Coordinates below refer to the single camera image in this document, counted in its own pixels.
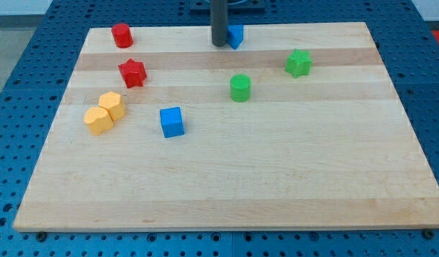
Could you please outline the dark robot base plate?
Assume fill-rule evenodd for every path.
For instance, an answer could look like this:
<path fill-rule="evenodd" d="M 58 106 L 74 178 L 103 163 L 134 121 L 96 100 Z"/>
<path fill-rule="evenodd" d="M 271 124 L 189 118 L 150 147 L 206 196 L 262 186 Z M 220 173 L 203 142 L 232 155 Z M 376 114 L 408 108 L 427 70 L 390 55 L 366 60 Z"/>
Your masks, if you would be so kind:
<path fill-rule="evenodd" d="M 189 11 L 209 12 L 211 10 L 210 0 L 188 0 Z M 229 11 L 264 11 L 265 0 L 228 0 Z"/>

